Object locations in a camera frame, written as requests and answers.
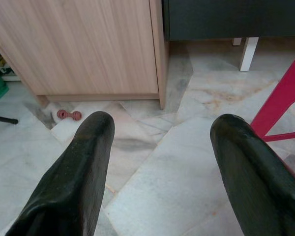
white table leg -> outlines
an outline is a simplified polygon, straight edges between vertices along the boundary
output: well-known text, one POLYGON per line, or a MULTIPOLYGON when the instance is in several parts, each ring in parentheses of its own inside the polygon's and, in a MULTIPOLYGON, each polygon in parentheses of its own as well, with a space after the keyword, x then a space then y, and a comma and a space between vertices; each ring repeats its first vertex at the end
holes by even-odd
POLYGON ((257 47, 258 39, 258 37, 250 37, 246 39, 244 52, 240 62, 240 71, 249 70, 252 57, 254 56, 255 49, 257 47))
POLYGON ((240 46, 241 44, 241 38, 233 38, 232 45, 233 46, 240 46))

red chair leg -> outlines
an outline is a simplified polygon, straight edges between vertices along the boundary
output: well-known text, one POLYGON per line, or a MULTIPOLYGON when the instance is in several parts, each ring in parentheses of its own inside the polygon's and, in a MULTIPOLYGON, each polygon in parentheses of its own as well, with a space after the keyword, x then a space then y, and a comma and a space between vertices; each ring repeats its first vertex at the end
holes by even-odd
POLYGON ((288 108, 295 103, 295 61, 251 123, 256 134, 265 141, 295 138, 295 132, 266 136, 288 108))

furniture leg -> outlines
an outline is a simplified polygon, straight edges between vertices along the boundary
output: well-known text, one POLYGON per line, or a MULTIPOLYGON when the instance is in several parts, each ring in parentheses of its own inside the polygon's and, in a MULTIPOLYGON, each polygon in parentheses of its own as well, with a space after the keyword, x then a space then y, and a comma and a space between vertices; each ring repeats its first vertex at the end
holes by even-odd
POLYGON ((233 46, 240 46, 241 44, 241 38, 233 38, 232 45, 233 46))
POLYGON ((9 119, 5 117, 0 117, 0 121, 5 123, 11 123, 11 124, 17 124, 19 122, 17 119, 9 119))
POLYGON ((244 52, 240 62, 240 71, 248 71, 258 43, 258 37, 246 39, 244 52))
POLYGON ((295 103, 295 61, 260 108, 251 122, 251 127, 266 142, 295 138, 295 132, 266 136, 293 103, 295 103))

cabinet door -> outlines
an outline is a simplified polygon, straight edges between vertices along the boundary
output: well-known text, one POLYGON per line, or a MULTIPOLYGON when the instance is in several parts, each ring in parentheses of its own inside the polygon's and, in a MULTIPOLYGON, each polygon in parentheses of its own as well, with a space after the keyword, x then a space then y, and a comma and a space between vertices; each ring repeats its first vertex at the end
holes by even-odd
POLYGON ((149 0, 0 0, 0 49, 37 95, 158 93, 149 0))

black cabinet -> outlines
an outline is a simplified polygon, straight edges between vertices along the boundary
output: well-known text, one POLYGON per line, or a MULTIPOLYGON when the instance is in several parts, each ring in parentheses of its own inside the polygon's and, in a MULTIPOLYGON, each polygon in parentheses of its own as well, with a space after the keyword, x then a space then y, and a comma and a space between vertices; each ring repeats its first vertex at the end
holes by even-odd
POLYGON ((167 40, 295 35, 295 0, 163 0, 167 40))

